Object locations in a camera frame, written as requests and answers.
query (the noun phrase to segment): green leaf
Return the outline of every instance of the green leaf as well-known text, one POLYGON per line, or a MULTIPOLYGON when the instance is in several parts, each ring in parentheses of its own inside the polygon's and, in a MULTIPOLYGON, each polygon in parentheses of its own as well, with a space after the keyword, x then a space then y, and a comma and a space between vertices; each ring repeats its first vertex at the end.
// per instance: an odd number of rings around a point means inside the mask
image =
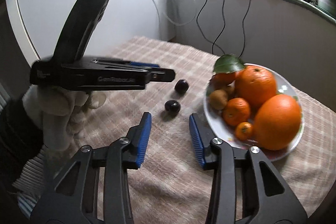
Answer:
POLYGON ((232 54, 224 54, 217 59, 213 71, 215 73, 232 73, 245 68, 244 63, 232 54))

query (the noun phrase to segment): plate of fruit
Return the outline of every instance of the plate of fruit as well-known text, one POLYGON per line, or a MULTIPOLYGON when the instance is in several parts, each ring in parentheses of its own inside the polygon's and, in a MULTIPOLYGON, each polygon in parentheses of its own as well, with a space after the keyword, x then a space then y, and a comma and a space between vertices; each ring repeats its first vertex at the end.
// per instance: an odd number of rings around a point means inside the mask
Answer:
POLYGON ((301 103, 281 75, 233 55, 220 57, 204 96, 205 117, 232 147, 260 147, 271 160, 288 155, 305 125, 301 103))

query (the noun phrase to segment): dark purple grape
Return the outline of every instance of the dark purple grape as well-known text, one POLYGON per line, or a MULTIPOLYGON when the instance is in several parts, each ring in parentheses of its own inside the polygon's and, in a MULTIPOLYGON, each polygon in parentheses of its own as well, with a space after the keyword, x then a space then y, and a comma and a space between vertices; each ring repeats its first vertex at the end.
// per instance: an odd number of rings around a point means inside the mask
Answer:
POLYGON ((181 105, 175 100, 169 100, 165 103, 165 109, 171 113, 178 113, 181 109, 181 105))
POLYGON ((184 94, 184 93, 186 93, 187 90, 188 90, 188 88, 189 88, 189 84, 188 84, 188 82, 187 82, 186 80, 184 80, 184 79, 179 80, 179 81, 176 83, 176 85, 175 85, 175 90, 176 90, 176 92, 179 93, 179 94, 184 94))

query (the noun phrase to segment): plaid tablecloth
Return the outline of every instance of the plaid tablecloth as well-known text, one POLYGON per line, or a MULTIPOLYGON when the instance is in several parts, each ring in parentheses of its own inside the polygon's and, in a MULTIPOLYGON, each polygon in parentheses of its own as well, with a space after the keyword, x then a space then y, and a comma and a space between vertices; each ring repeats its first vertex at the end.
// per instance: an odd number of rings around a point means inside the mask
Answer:
MULTIPOLYGON (((172 83, 149 83, 145 90, 113 91, 85 125, 80 147, 109 145, 137 125, 143 112, 152 114, 152 131, 141 169, 129 171, 129 188, 135 223, 204 223, 211 192, 212 172, 197 164, 189 133, 189 115, 203 117, 203 95, 217 56, 190 46, 136 37, 115 49, 111 56, 160 64, 176 72, 172 83), (174 92, 177 80, 190 88, 183 97, 174 92), (177 99, 181 111, 170 118, 167 100, 177 99)), ((278 162, 278 168, 308 215, 321 204, 336 180, 336 114, 296 90, 303 106, 305 128, 297 148, 278 162)), ((98 210, 102 214, 102 192, 98 210)), ((241 191, 237 216, 241 216, 241 191)))

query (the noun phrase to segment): black sleeve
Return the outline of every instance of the black sleeve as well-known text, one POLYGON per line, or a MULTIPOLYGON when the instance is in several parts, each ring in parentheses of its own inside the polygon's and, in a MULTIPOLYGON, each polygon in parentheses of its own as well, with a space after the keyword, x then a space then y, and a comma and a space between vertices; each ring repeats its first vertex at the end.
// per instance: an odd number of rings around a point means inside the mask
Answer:
POLYGON ((8 191, 25 163, 43 145, 43 133, 27 116, 22 100, 10 101, 0 113, 0 180, 8 191))

